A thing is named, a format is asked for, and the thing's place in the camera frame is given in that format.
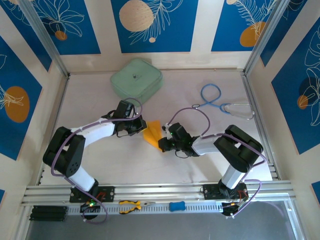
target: pliers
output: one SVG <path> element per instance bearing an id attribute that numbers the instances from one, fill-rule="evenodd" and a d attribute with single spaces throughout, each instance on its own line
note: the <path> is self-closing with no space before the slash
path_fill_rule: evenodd
<path id="1" fill-rule="evenodd" d="M 155 204 L 156 202 L 155 201 L 129 201 L 129 200 L 123 200 L 123 201 L 119 201 L 119 204 L 120 205 L 123 205 L 123 204 L 133 204 L 135 205 L 133 208 L 131 208 L 130 210 L 127 210 L 127 211 L 120 211 L 119 213 L 124 215 L 124 214 L 129 214 L 135 210 L 141 210 L 142 207 L 146 207 L 148 205 L 151 205 L 151 204 Z"/>

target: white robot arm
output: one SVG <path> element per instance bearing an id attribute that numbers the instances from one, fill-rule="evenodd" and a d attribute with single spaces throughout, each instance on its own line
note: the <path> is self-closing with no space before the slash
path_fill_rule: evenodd
<path id="1" fill-rule="evenodd" d="M 123 130 L 132 136 L 147 128 L 141 115 L 129 118 L 132 111 L 135 114 L 134 105 L 122 100 L 116 110 L 110 111 L 98 121 L 71 129 L 59 127 L 43 155 L 43 162 L 50 167 L 54 165 L 54 169 L 60 172 L 61 176 L 68 178 L 85 192 L 89 192 L 98 182 L 81 165 L 84 148 L 102 138 L 118 135 L 118 132 Z M 63 142 L 70 135 L 73 136 L 57 157 Z"/>

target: floral wall art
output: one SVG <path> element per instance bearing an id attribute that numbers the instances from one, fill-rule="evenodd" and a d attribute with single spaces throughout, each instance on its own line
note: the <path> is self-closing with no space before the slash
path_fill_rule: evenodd
<path id="1" fill-rule="evenodd" d="M 100 54 L 84 0 L 33 0 L 35 11 L 61 55 Z M 0 0 L 21 35 L 36 53 L 35 33 L 15 0 Z"/>
<path id="2" fill-rule="evenodd" d="M 299 154 L 320 144 L 320 18 L 272 86 Z"/>
<path id="3" fill-rule="evenodd" d="M 0 37 L 0 153 L 17 160 L 42 86 Z"/>
<path id="4" fill-rule="evenodd" d="M 212 52 L 251 51 L 277 0 L 225 0 Z"/>
<path id="5" fill-rule="evenodd" d="M 266 66 L 308 0 L 291 0 L 260 57 Z"/>
<path id="6" fill-rule="evenodd" d="M 198 0 L 111 0 L 122 53 L 190 52 Z"/>

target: white leaf drawing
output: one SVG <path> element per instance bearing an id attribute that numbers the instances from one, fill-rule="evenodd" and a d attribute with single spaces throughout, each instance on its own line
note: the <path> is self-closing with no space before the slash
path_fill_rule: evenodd
<path id="1" fill-rule="evenodd" d="M 258 39 L 262 31 L 262 22 L 270 15 L 278 0 L 264 0 L 260 8 L 256 4 L 256 0 L 236 0 L 233 3 L 238 7 L 240 16 L 245 19 L 248 26 L 252 26 L 255 31 L 255 39 Z"/>
<path id="2" fill-rule="evenodd" d="M 0 70 L 4 67 L 6 63 L 7 56 L 0 54 Z M 8 94 L 0 85 L 0 110 L 5 106 L 10 104 L 17 104 L 23 106 L 24 104 L 21 102 L 24 97 L 14 97 Z"/>
<path id="3" fill-rule="evenodd" d="M 311 107 L 310 126 L 315 127 L 320 124 L 320 26 L 311 38 L 304 64 L 308 67 L 309 86 L 302 94 L 304 97 L 299 98 L 298 106 L 301 109 Z"/>
<path id="4" fill-rule="evenodd" d="M 288 16 L 289 16 L 289 12 L 293 11 L 299 11 L 300 8 L 302 7 L 302 5 L 304 4 L 305 0 L 291 0 L 288 4 L 288 6 L 286 7 L 284 13 L 282 14 L 282 16 L 288 20 Z"/>
<path id="5" fill-rule="evenodd" d="M 29 25 L 17 4 L 9 0 L 1 1 L 5 3 L 5 6 L 11 11 L 13 16 Z M 76 11 L 69 10 L 69 0 L 33 0 L 31 3 L 42 23 L 49 26 L 49 29 L 53 33 L 61 31 L 64 34 L 71 33 L 82 37 L 82 30 L 77 24 L 81 23 L 85 19 L 85 16 Z"/>
<path id="6" fill-rule="evenodd" d="M 166 26 L 170 26 L 171 24 L 169 13 L 178 9 L 183 3 L 183 0 L 179 0 L 178 4 L 174 6 L 173 2 L 176 1 L 177 0 L 146 0 L 145 3 L 153 14 L 153 22 L 143 31 L 132 31 L 129 36 L 129 38 L 132 39 L 130 45 L 140 40 L 145 42 L 150 38 L 157 39 L 161 32 L 166 30 Z"/>

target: orange circle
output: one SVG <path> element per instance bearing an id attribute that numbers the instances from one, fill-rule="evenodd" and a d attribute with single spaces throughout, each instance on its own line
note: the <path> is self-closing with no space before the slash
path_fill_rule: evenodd
<path id="1" fill-rule="evenodd" d="M 254 47 L 265 25 L 264 21 L 260 21 L 247 27 L 241 34 L 240 44 L 243 47 Z"/>
<path id="2" fill-rule="evenodd" d="M 305 96 L 305 95 L 301 95 L 299 98 L 298 98 L 298 107 L 300 109 L 306 109 L 306 107 L 308 107 L 308 98 Z"/>
<path id="3" fill-rule="evenodd" d="M 16 123 L 23 123 L 29 113 L 30 102 L 27 92 L 19 86 L 10 87 L 4 95 L 6 115 Z"/>
<path id="4" fill-rule="evenodd" d="M 56 31 L 55 33 L 54 33 L 54 35 L 55 35 L 55 37 L 57 38 L 57 39 L 59 39 L 60 41 L 64 41 L 64 40 L 67 40 L 67 34 L 65 33 L 65 32 L 63 32 L 63 31 Z"/>
<path id="5" fill-rule="evenodd" d="M 153 44 L 153 43 L 156 42 L 156 39 L 155 39 L 154 37 L 150 37 L 150 38 L 149 38 L 149 42 Z"/>
<path id="6" fill-rule="evenodd" d="M 127 1 L 119 11 L 122 26 L 130 32 L 148 29 L 154 22 L 152 9 L 141 0 Z"/>

